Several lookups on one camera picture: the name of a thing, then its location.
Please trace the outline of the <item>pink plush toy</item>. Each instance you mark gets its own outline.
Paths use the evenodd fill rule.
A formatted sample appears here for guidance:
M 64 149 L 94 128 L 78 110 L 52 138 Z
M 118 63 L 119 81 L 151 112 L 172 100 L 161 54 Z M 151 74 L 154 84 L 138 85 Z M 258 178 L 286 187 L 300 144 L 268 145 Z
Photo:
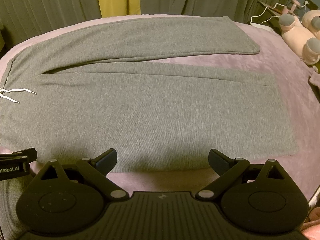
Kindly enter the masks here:
M 319 10 L 310 10 L 302 17 L 283 14 L 279 18 L 281 36 L 291 50 L 307 65 L 319 62 Z

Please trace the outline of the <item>white pants drawstring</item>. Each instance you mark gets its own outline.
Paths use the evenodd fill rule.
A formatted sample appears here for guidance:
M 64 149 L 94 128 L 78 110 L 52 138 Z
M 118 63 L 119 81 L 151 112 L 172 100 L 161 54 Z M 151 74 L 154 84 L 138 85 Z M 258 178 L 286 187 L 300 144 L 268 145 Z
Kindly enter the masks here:
M 28 93 L 37 95 L 36 92 L 27 89 L 27 88 L 13 88 L 13 89 L 5 89 L 1 87 L 1 99 L 13 102 L 13 103 L 20 103 L 20 94 Z

